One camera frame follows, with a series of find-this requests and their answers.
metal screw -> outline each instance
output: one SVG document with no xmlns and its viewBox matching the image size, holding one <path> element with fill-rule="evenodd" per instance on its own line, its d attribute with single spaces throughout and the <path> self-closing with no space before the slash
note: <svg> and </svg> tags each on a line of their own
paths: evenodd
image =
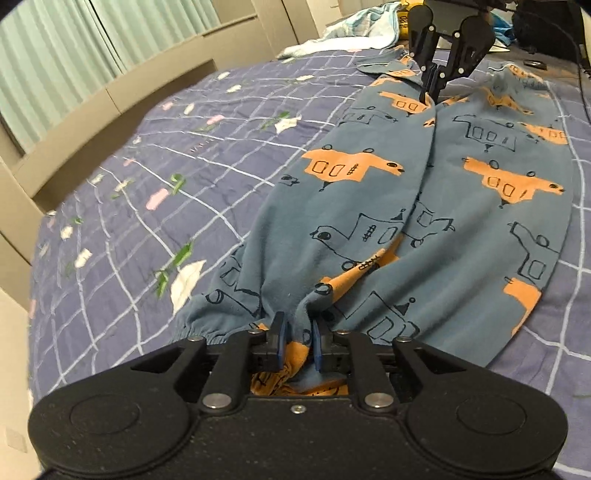
<svg viewBox="0 0 591 480">
<path fill-rule="evenodd" d="M 225 393 L 210 393 L 203 397 L 203 405 L 212 410 L 226 408 L 230 403 L 232 403 L 232 397 Z"/>
<path fill-rule="evenodd" d="M 304 413 L 306 411 L 306 407 L 303 405 L 292 405 L 290 410 L 293 413 L 300 414 L 300 413 Z"/>
<path fill-rule="evenodd" d="M 394 398 L 387 393 L 370 393 L 365 397 L 365 403 L 372 408 L 386 408 L 394 403 Z"/>
</svg>

curtain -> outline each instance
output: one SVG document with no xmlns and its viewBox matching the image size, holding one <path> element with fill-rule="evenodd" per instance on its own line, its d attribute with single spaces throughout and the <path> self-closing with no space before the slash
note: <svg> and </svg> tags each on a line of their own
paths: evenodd
<svg viewBox="0 0 591 480">
<path fill-rule="evenodd" d="M 211 0 L 89 1 L 127 69 L 220 25 Z"/>
<path fill-rule="evenodd" d="M 25 0 L 0 22 L 0 112 L 25 152 L 122 73 L 87 0 Z"/>
</svg>

bedsheet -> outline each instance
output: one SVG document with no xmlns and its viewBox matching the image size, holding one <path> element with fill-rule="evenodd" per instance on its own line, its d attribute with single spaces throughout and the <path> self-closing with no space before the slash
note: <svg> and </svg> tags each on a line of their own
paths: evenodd
<svg viewBox="0 0 591 480">
<path fill-rule="evenodd" d="M 272 187 L 294 181 L 285 168 L 373 80 L 355 62 L 376 53 L 321 52 L 215 73 L 155 107 L 46 216 L 31 280 L 35 401 L 170 340 L 174 313 L 206 292 Z M 454 81 L 450 95 L 477 85 L 488 67 Z M 571 222 L 547 291 L 491 368 L 562 405 L 570 432 L 557 469 L 581 478 L 591 476 L 591 129 L 577 89 L 550 87 L 575 162 Z"/>
</svg>

gray garment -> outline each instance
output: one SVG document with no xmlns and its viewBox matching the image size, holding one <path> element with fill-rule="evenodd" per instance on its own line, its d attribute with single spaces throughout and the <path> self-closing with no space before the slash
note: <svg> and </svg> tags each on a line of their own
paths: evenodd
<svg viewBox="0 0 591 480">
<path fill-rule="evenodd" d="M 467 97 L 420 104 L 420 77 L 395 60 L 403 54 L 358 66 L 382 75 L 289 168 L 210 293 L 179 311 L 175 340 L 222 343 L 270 326 L 277 311 L 289 341 L 304 346 L 317 316 L 375 343 L 412 336 L 478 365 L 510 340 L 570 219 L 559 112 L 541 79 L 516 67 Z M 285 375 L 297 391 L 330 378 L 300 367 Z"/>
</svg>

bed frame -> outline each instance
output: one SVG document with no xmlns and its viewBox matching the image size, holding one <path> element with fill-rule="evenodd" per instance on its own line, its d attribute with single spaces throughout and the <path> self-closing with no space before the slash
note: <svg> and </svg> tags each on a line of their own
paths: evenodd
<svg viewBox="0 0 591 480">
<path fill-rule="evenodd" d="M 133 134 L 144 115 L 217 70 L 270 61 L 318 37 L 304 0 L 212 0 L 222 25 L 116 78 L 23 155 L 0 124 L 0 288 L 28 308 L 43 214 Z"/>
</svg>

